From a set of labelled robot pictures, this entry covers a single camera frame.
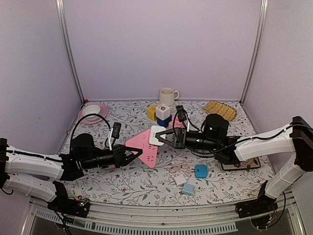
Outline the pink power strip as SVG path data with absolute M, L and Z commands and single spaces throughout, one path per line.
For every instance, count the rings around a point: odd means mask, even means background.
M 142 149 L 138 157 L 146 166 L 154 168 L 157 161 L 157 146 L 149 144 L 150 130 L 146 130 L 125 142 L 126 147 Z

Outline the blue plug adapter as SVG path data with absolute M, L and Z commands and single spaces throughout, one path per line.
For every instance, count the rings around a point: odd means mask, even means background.
M 208 177 L 208 168 L 207 165 L 197 164 L 194 168 L 195 178 L 197 179 L 205 179 Z

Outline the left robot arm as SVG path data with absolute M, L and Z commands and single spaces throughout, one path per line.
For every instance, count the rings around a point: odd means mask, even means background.
M 0 187 L 53 202 L 61 212 L 69 212 L 73 203 L 63 181 L 75 181 L 88 169 L 127 166 L 143 153 L 142 149 L 121 144 L 100 149 L 90 134 L 80 134 L 70 144 L 68 154 L 44 155 L 9 146 L 2 138 Z

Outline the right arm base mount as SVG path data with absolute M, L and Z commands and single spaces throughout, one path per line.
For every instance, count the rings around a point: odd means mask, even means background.
M 274 211 L 278 208 L 276 198 L 270 198 L 266 196 L 266 185 L 268 181 L 265 181 L 260 188 L 256 199 L 237 203 L 235 211 L 240 218 L 254 216 L 270 211 Z

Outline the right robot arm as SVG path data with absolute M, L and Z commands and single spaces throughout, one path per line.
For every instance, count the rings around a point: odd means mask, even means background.
M 213 155 L 224 165 L 290 152 L 291 158 L 272 179 L 261 186 L 258 199 L 253 202 L 256 213 L 264 213 L 286 188 L 313 170 L 313 129 L 302 117 L 296 116 L 281 128 L 250 137 L 230 137 L 227 135 L 228 126 L 228 121 L 222 116 L 209 114 L 199 132 L 179 127 L 152 130 L 149 144 L 186 148 L 201 157 Z

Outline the white plug adapter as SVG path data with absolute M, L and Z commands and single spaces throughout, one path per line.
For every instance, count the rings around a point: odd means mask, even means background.
M 153 125 L 150 128 L 150 136 L 149 136 L 149 144 L 155 145 L 155 146 L 163 146 L 164 143 L 159 141 L 156 138 L 156 133 L 166 131 L 166 128 L 163 126 Z

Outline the white charger with cable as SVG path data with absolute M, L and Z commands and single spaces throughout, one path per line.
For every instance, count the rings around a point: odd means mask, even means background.
M 194 168 L 187 164 L 171 162 L 168 172 L 169 184 L 180 187 L 187 183 L 187 180 L 194 173 Z

